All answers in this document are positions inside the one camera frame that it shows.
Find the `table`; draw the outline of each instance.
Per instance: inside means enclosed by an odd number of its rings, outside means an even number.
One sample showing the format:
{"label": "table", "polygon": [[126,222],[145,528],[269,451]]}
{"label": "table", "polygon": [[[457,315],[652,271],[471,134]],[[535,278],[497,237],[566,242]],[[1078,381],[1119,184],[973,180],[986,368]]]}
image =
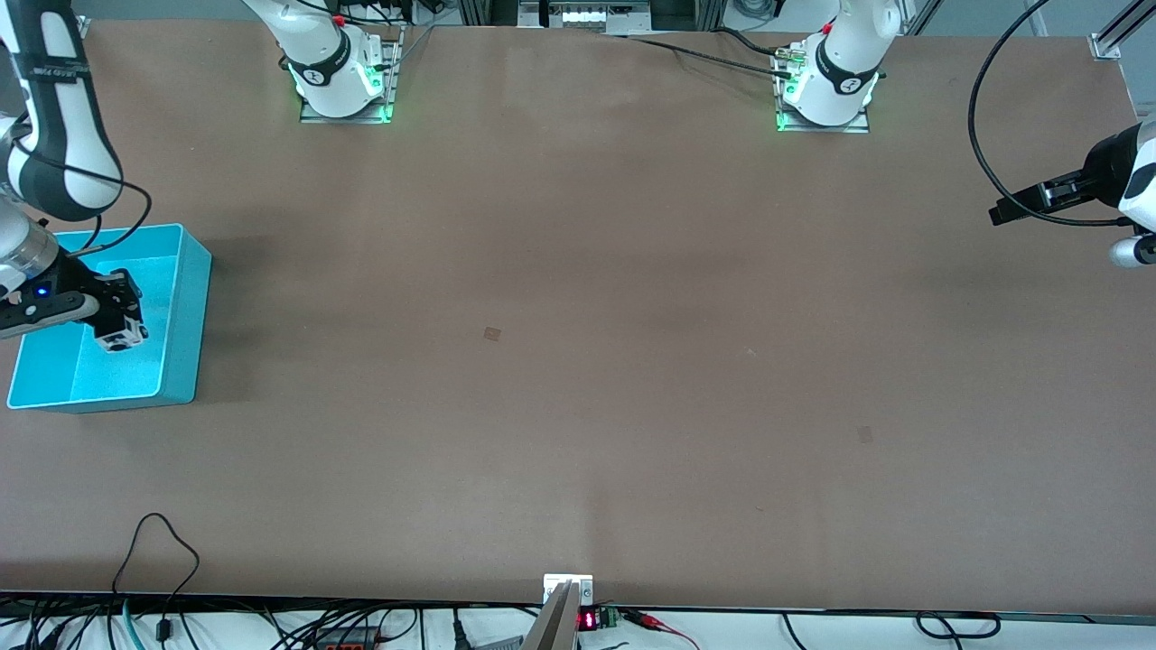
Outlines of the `table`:
{"label": "table", "polygon": [[[259,23],[95,23],[127,177],[215,256],[199,393],[0,413],[0,584],[106,589],[161,510],[199,592],[1156,613],[1156,275],[990,226],[990,45],[901,38],[869,135],[784,134],[755,74],[443,29],[334,127]],[[1014,189],[1134,119],[1079,39],[981,101]],[[187,571],[140,553],[126,589]]]}

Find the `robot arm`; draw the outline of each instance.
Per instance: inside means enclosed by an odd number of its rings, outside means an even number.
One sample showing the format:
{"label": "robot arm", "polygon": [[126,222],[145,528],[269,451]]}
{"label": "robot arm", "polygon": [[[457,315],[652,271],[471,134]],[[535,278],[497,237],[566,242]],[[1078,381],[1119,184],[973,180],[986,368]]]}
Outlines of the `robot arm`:
{"label": "robot arm", "polygon": [[[2,0],[0,39],[12,53],[31,132],[16,134],[8,182],[17,197],[64,221],[102,214],[120,195],[120,162],[104,133],[68,0]],[[46,161],[111,180],[65,171]]]}
{"label": "robot arm", "polygon": [[1112,263],[1122,268],[1156,264],[1156,139],[1142,140],[1120,197],[1119,208],[1133,223],[1135,235],[1117,242],[1111,250]]}
{"label": "robot arm", "polygon": [[1112,264],[1139,268],[1156,264],[1156,123],[1136,124],[1097,142],[1083,167],[1002,198],[988,210],[993,226],[1029,215],[1023,207],[1051,215],[1091,201],[1119,209],[1118,226],[1133,236],[1117,242]]}
{"label": "robot arm", "polygon": [[295,0],[244,0],[277,39],[297,93],[325,117],[348,117],[380,97],[372,69],[381,61],[381,38],[351,24],[339,25],[318,7]]}
{"label": "robot arm", "polygon": [[847,124],[870,102],[901,22],[896,0],[840,0],[829,29],[792,44],[803,58],[787,67],[795,76],[783,101],[815,124]]}
{"label": "robot arm", "polygon": [[[0,39],[29,117],[8,134],[7,187],[64,221],[98,216],[120,195],[121,171],[69,1],[0,0]],[[94,273],[44,223],[0,197],[0,339],[80,320],[106,350],[143,342],[140,290],[128,272]]]}

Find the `metal clamp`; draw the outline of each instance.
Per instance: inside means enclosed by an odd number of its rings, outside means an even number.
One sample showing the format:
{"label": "metal clamp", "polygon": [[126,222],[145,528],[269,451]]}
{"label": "metal clamp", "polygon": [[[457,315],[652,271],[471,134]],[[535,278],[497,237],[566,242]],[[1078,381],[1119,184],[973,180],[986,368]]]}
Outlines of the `metal clamp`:
{"label": "metal clamp", "polygon": [[1088,37],[1091,56],[1098,61],[1120,58],[1120,44],[1156,14],[1156,0],[1133,0],[1104,29]]}
{"label": "metal clamp", "polygon": [[546,604],[521,650],[573,650],[578,644],[578,611],[594,601],[594,578],[588,575],[546,574]]}

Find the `black cable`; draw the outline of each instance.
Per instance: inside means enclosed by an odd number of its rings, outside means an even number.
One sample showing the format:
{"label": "black cable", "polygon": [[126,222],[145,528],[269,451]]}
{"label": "black cable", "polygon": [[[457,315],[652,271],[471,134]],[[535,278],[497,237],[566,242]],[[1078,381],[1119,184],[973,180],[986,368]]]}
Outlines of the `black cable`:
{"label": "black cable", "polygon": [[[924,619],[925,618],[931,618],[931,619],[935,619],[936,621],[939,621],[939,623],[941,626],[943,626],[944,631],[936,633],[936,631],[932,631],[932,630],[927,629],[927,627],[924,625]],[[953,641],[953,642],[955,642],[956,650],[963,650],[963,640],[979,641],[979,640],[983,640],[983,638],[991,638],[991,637],[995,636],[996,634],[999,634],[1000,629],[1003,628],[1003,622],[1000,621],[1000,618],[996,614],[988,614],[988,616],[986,618],[986,620],[993,621],[995,623],[995,626],[992,627],[992,629],[986,630],[986,631],[964,634],[964,633],[955,631],[955,628],[951,627],[951,623],[949,623],[947,621],[947,619],[943,618],[943,615],[940,614],[940,613],[938,613],[938,612],[917,612],[916,613],[916,627],[919,628],[919,631],[924,633],[925,635],[927,635],[927,636],[929,636],[932,638],[938,638],[939,641]]]}
{"label": "black cable", "polygon": [[688,50],[686,47],[680,47],[679,45],[670,45],[669,43],[660,43],[658,40],[649,40],[646,38],[628,38],[632,43],[645,43],[647,45],[654,45],[655,47],[664,47],[670,50],[672,52],[679,52],[690,57],[697,57],[707,61],[713,61],[716,64],[721,64],[724,66],[731,66],[734,68],[746,69],[750,72],[757,72],[759,74],[769,74],[771,76],[778,76],[780,79],[791,79],[791,73],[786,71],[776,71],[771,68],[761,68],[758,66],[753,66],[749,64],[742,64],[739,61],[732,61],[731,59],[724,59],[721,57],[716,57],[713,54],[705,54],[703,52],[696,52],[694,50]]}
{"label": "black cable", "polygon": [[1030,19],[1031,15],[1035,14],[1037,9],[1039,9],[1040,7],[1051,1],[1052,0],[1037,0],[1035,3],[1028,7],[1022,14],[1020,14],[1020,17],[1016,19],[1015,22],[1011,23],[1011,27],[1009,27],[1007,31],[1005,31],[1003,35],[1000,36],[1000,38],[995,42],[995,45],[992,46],[992,51],[988,52],[987,58],[984,59],[984,65],[979,67],[979,73],[976,75],[976,82],[971,87],[971,97],[968,99],[968,139],[971,141],[971,152],[976,155],[976,162],[979,163],[979,168],[984,170],[984,173],[987,176],[987,179],[992,182],[992,185],[994,185],[996,190],[999,190],[1000,194],[1002,194],[1003,198],[1011,201],[1011,204],[1015,207],[1024,210],[1029,216],[1033,216],[1036,219],[1047,221],[1050,223],[1058,223],[1060,226],[1079,226],[1085,228],[1098,227],[1098,226],[1128,226],[1131,224],[1131,221],[1124,217],[1113,220],[1103,220],[1103,221],[1084,220],[1084,219],[1064,219],[1060,216],[1052,216],[1050,214],[1036,212],[1029,208],[1028,206],[1020,202],[1020,200],[1016,199],[1015,195],[1013,195],[1011,192],[1003,185],[1003,183],[999,179],[999,177],[995,176],[995,172],[992,170],[991,165],[987,164],[987,158],[984,156],[984,152],[979,147],[979,138],[976,135],[976,103],[977,99],[979,98],[979,88],[984,83],[984,77],[987,76],[987,68],[991,67],[992,61],[995,60],[995,54],[999,54],[1000,50],[1003,47],[1003,44],[1007,43],[1009,38],[1011,38],[1013,34],[1015,34],[1015,30],[1020,29],[1020,25],[1027,22],[1028,19]]}
{"label": "black cable", "polygon": [[101,215],[96,215],[95,219],[96,219],[96,226],[92,227],[92,234],[88,236],[88,239],[84,241],[84,245],[82,245],[79,250],[84,250],[91,246],[92,242],[95,242],[96,238],[101,236],[101,224],[103,220],[101,219]]}
{"label": "black cable", "polygon": [[280,636],[282,640],[284,640],[284,637],[286,637],[286,630],[281,629],[281,623],[277,622],[276,616],[273,615],[273,612],[269,611],[268,606],[266,606],[266,605],[261,605],[261,606],[265,607],[265,614],[267,616],[267,620],[269,621],[269,625],[273,626],[273,629],[277,630],[277,636]]}
{"label": "black cable", "polygon": [[21,152],[23,152],[24,155],[27,155],[29,157],[32,157],[32,158],[36,158],[36,160],[43,162],[44,164],[54,167],[55,169],[59,169],[59,170],[62,170],[62,171],[73,171],[73,172],[76,172],[76,173],[82,173],[82,175],[88,176],[90,178],[97,178],[99,180],[106,180],[109,183],[116,183],[116,184],[120,185],[121,187],[128,187],[129,190],[135,191],[138,194],[140,194],[141,197],[144,198],[144,209],[141,212],[141,215],[136,220],[136,223],[133,223],[132,227],[129,227],[128,230],[126,230],[121,236],[117,237],[112,242],[109,242],[108,244],[101,244],[99,246],[95,246],[95,248],[91,248],[91,249],[89,249],[89,248],[81,249],[81,250],[72,253],[72,257],[81,257],[81,256],[87,256],[87,254],[99,252],[99,251],[106,251],[106,250],[111,249],[112,246],[116,246],[116,245],[120,244],[121,242],[124,242],[125,239],[127,239],[128,237],[131,237],[133,235],[133,232],[136,232],[136,230],[141,227],[141,224],[144,223],[144,220],[148,219],[148,213],[153,210],[153,194],[149,194],[147,190],[144,190],[140,185],[136,185],[135,183],[129,183],[128,180],[124,180],[124,179],[120,179],[120,178],[113,178],[111,176],[105,176],[103,173],[97,173],[95,171],[89,171],[87,169],[81,169],[79,167],[73,167],[73,165],[67,164],[67,163],[61,163],[61,162],[57,162],[57,161],[50,160],[50,158],[47,158],[47,157],[45,157],[45,156],[36,153],[36,152],[32,152],[32,150],[28,149],[27,147],[24,147],[24,143],[21,142],[20,139],[13,139],[12,143],[15,145],[17,149],[20,149]]}
{"label": "black cable", "polygon": [[346,19],[347,21],[349,21],[350,24],[393,24],[388,19],[386,19],[384,21],[378,21],[378,20],[373,20],[373,19],[357,19],[357,17],[354,17],[354,16],[347,16],[344,14],[339,14],[339,13],[335,13],[335,12],[331,12],[329,9],[327,9],[325,7],[321,7],[321,6],[318,6],[318,5],[313,5],[311,2],[306,2],[305,0],[297,0],[297,2],[301,3],[301,5],[304,5],[306,7],[309,7],[310,9],[317,9],[318,12],[325,12],[326,14],[329,14],[331,16],[334,16],[334,17]]}
{"label": "black cable", "polygon": [[197,575],[197,569],[201,568],[201,555],[197,553],[197,549],[190,546],[188,542],[184,540],[184,538],[177,534],[177,530],[172,527],[172,522],[170,522],[168,517],[165,517],[160,512],[149,512],[148,515],[141,517],[139,522],[136,522],[136,530],[133,531],[133,539],[132,541],[128,542],[128,553],[126,553],[125,559],[121,560],[120,567],[117,569],[117,575],[112,576],[111,591],[113,596],[119,593],[117,588],[120,584],[120,578],[125,574],[125,568],[128,567],[128,560],[132,559],[133,556],[133,551],[136,549],[136,538],[139,538],[141,534],[141,526],[143,526],[144,522],[149,520],[153,517],[161,519],[161,522],[164,524],[164,527],[169,529],[169,534],[172,535],[172,539],[176,540],[176,542],[179,544],[180,546],[184,546],[185,551],[187,551],[188,554],[193,556],[192,570],[188,571],[188,575],[185,576],[185,579],[180,581],[180,584],[177,585],[177,589],[173,589],[172,592],[169,593],[169,597],[165,598],[164,601],[165,605],[168,605],[173,599],[173,597],[177,596],[177,592],[184,589],[185,585],[188,584],[188,581],[193,579],[193,576]]}
{"label": "black cable", "polygon": [[712,29],[711,31],[716,32],[716,34],[726,34],[727,36],[733,36],[739,43],[742,43],[743,47],[746,47],[748,50],[753,50],[755,52],[758,52],[759,54],[765,54],[768,57],[773,57],[776,50],[783,50],[784,49],[783,46],[779,46],[779,47],[762,47],[759,45],[755,45],[741,31],[739,31],[736,29],[731,29],[728,27],[717,27],[717,28]]}
{"label": "black cable", "polygon": [[292,644],[297,642],[307,648],[309,645],[316,643],[317,635],[326,627],[331,629],[342,628],[346,627],[349,621],[356,619],[358,615],[365,614],[366,612],[371,615],[376,611],[397,605],[397,603],[375,603],[366,605],[364,601],[349,601],[347,603],[347,607],[336,611],[327,610],[320,618],[289,631],[284,640],[277,641],[277,643],[275,643],[269,650],[277,650],[277,648],[281,648],[282,645],[286,650],[291,650]]}
{"label": "black cable", "polygon": [[791,625],[791,616],[788,616],[786,612],[783,612],[781,616],[783,622],[787,626],[787,634],[791,635],[791,641],[794,642],[795,648],[799,650],[807,650],[807,647],[802,644],[802,641],[799,641],[799,635],[794,633],[794,626]]}
{"label": "black cable", "polygon": [[188,621],[185,620],[185,611],[179,606],[177,607],[177,615],[180,616],[180,627],[185,628],[185,636],[188,637],[190,645],[193,647],[193,650],[201,650],[201,647],[197,644],[197,640],[193,637],[193,630],[188,627]]}
{"label": "black cable", "polygon": [[117,604],[117,596],[116,593],[113,593],[112,596],[109,597],[109,611],[106,612],[108,615],[104,618],[104,628],[105,631],[109,633],[109,650],[117,650],[117,642],[112,638],[112,612],[113,612],[113,605],[116,604]]}
{"label": "black cable", "polygon": [[[132,230],[129,230],[125,235],[131,235],[131,234],[132,234]],[[116,245],[117,243],[119,243],[120,239],[118,239],[117,242],[113,242],[113,245]],[[185,579],[180,581],[180,584],[178,584],[176,586],[176,589],[173,589],[169,593],[169,597],[164,599],[164,604],[161,606],[161,621],[166,621],[168,620],[168,614],[169,614],[169,604],[172,603],[173,598],[176,598],[177,592],[179,592],[181,589],[184,589],[185,585],[188,584],[188,581],[193,579],[193,576],[197,575],[197,570],[201,568],[201,555],[199,553],[197,553],[197,549],[193,548],[192,546],[190,546],[190,544],[187,541],[185,541],[184,538],[181,538],[179,534],[177,534],[177,530],[172,527],[172,522],[170,522],[169,518],[165,517],[164,515],[162,515],[160,512],[149,512],[148,515],[144,515],[143,517],[141,517],[139,522],[136,522],[136,530],[133,531],[133,539],[132,539],[132,541],[128,542],[128,553],[125,554],[125,559],[120,562],[120,567],[117,569],[117,574],[112,577],[112,589],[111,589],[111,591],[112,591],[113,594],[117,593],[117,586],[120,583],[120,578],[124,576],[125,568],[128,566],[128,560],[132,559],[133,551],[136,548],[136,538],[139,538],[140,534],[141,534],[141,527],[144,525],[144,522],[149,520],[151,517],[156,517],[156,518],[161,519],[161,522],[164,524],[164,527],[169,529],[169,534],[172,535],[172,539],[176,540],[177,544],[179,544],[180,546],[184,546],[185,551],[187,551],[190,553],[190,555],[193,556],[193,568],[188,571],[188,575],[185,576]],[[110,635],[110,638],[111,638],[111,635],[112,635],[111,622],[110,622],[110,627],[109,627],[109,635]],[[158,636],[158,641],[161,642],[161,650],[165,650],[164,649],[164,644],[165,644],[166,638],[165,637],[161,637],[160,635],[157,635],[157,636]]]}
{"label": "black cable", "polygon": [[393,20],[390,19],[390,16],[385,15],[385,12],[383,12],[377,5],[370,5],[369,8],[373,9],[373,12],[377,13],[377,15],[381,16],[381,20],[385,21],[387,24],[394,24]]}
{"label": "black cable", "polygon": [[92,610],[92,613],[89,614],[87,619],[84,619],[84,622],[80,626],[80,629],[76,630],[76,636],[68,643],[68,645],[65,647],[65,650],[73,650],[74,648],[80,648],[80,642],[82,638],[84,638],[84,631],[88,629],[88,626],[91,625],[94,620],[96,620],[96,615],[97,613],[99,613],[99,611],[101,611],[99,607]]}
{"label": "black cable", "polygon": [[397,640],[401,638],[402,636],[406,636],[407,634],[409,634],[410,631],[413,631],[414,627],[417,626],[417,610],[414,608],[414,620],[409,621],[409,627],[407,627],[405,630],[402,630],[401,634],[395,634],[393,636],[390,636],[390,635],[384,635],[383,636],[381,635],[381,626],[385,625],[385,618],[390,615],[390,612],[393,612],[393,610],[386,610],[385,613],[381,614],[381,620],[377,622],[377,638],[375,640],[377,642],[388,643],[391,641],[397,641]]}

